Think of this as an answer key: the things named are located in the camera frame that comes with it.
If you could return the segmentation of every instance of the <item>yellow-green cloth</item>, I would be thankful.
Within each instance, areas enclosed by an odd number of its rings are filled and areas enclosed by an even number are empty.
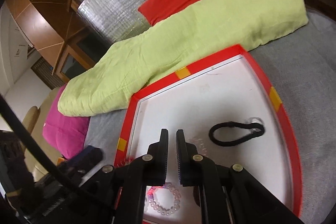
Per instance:
[[[146,85],[234,44],[252,50],[307,24],[303,0],[200,0],[146,32],[113,44],[73,78],[58,110],[93,116],[127,108]]]

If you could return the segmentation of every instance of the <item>gray fabric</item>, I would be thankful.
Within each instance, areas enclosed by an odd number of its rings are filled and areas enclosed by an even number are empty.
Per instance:
[[[293,34],[250,53],[276,88],[297,138],[306,224],[336,203],[336,23],[317,13]]]
[[[125,114],[126,109],[121,109],[91,117],[84,147],[92,145],[101,148],[104,152],[104,159],[87,173],[84,181],[104,165],[113,165]]]

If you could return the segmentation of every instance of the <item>pink pillow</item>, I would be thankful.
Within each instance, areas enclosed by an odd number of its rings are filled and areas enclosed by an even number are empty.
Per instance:
[[[90,117],[67,117],[58,111],[58,100],[65,89],[57,93],[43,126],[43,137],[66,158],[70,159],[83,150]]]

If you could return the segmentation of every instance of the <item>beige armchair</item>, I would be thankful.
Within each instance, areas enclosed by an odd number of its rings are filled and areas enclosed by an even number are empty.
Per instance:
[[[53,89],[48,97],[43,101],[40,108],[31,107],[22,121],[24,127],[31,134],[33,139],[41,147],[48,158],[56,165],[58,158],[62,157],[61,153],[50,146],[42,136],[43,125],[48,115],[49,109],[55,99],[59,88]],[[23,147],[25,152],[25,162],[28,170],[33,174],[34,180],[38,181],[48,172],[41,164],[31,155],[31,153]]]

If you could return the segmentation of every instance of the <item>yellow square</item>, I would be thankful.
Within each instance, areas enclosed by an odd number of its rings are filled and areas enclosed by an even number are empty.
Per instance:
[[[271,87],[271,90],[269,91],[269,98],[273,104],[275,112],[278,112],[282,101],[274,87]]]
[[[117,149],[124,152],[126,149],[126,145],[127,145],[127,140],[119,138]]]
[[[177,77],[181,80],[183,78],[186,78],[187,76],[191,75],[190,71],[187,67],[183,67],[175,72]]]

